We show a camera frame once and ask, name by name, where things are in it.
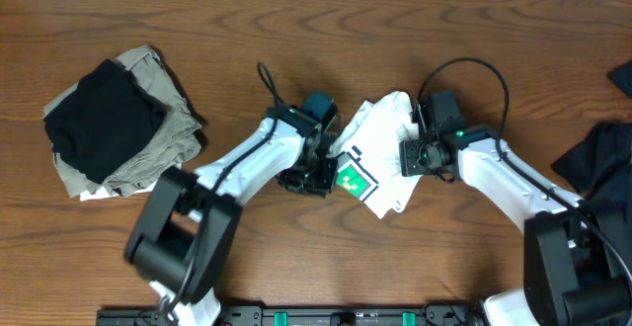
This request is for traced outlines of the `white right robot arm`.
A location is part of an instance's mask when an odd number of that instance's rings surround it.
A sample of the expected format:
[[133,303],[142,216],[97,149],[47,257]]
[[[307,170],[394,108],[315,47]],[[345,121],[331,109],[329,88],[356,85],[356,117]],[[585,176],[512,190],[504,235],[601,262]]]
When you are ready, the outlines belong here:
[[628,325],[631,256],[624,217],[559,188],[485,127],[429,130],[400,143],[404,175],[461,181],[523,236],[523,286],[487,297],[488,325]]

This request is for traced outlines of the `white t-shirt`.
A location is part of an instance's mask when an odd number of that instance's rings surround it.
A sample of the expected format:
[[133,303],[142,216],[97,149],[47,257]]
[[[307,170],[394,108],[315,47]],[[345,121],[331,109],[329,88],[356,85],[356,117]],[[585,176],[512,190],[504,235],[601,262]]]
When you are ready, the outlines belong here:
[[365,101],[329,148],[338,161],[336,185],[365,204],[378,218],[406,208],[420,178],[405,177],[399,145],[419,137],[408,93],[394,91]]

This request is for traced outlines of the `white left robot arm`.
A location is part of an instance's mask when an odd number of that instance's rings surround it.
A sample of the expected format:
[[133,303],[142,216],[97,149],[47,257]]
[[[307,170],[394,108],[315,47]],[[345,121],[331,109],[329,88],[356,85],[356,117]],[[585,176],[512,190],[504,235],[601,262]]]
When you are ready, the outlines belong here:
[[337,163],[328,149],[335,105],[270,108],[258,130],[217,161],[192,173],[167,169],[158,179],[124,248],[128,263],[160,294],[138,324],[211,325],[220,304],[213,287],[228,257],[246,202],[269,180],[287,191],[325,197]]

